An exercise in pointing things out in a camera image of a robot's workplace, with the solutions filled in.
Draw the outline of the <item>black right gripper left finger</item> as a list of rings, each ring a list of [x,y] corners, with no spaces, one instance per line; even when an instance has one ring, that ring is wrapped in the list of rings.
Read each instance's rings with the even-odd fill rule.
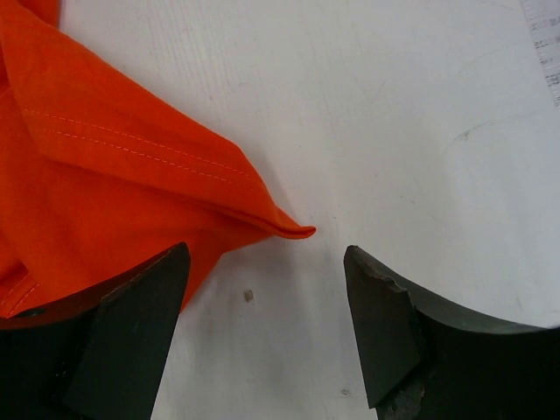
[[[3,419],[151,417],[185,294],[181,242],[1,321]]]

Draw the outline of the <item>orange t shirt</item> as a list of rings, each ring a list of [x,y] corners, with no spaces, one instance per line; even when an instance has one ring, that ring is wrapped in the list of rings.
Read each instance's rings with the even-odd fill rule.
[[[183,242],[190,300],[222,255],[314,227],[226,138],[59,28],[57,1],[1,4],[1,320]]]

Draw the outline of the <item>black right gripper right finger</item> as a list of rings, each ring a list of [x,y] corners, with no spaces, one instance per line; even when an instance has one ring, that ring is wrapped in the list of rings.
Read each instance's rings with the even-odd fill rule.
[[[559,331],[466,308],[358,246],[346,294],[367,396],[380,419],[556,419]]]

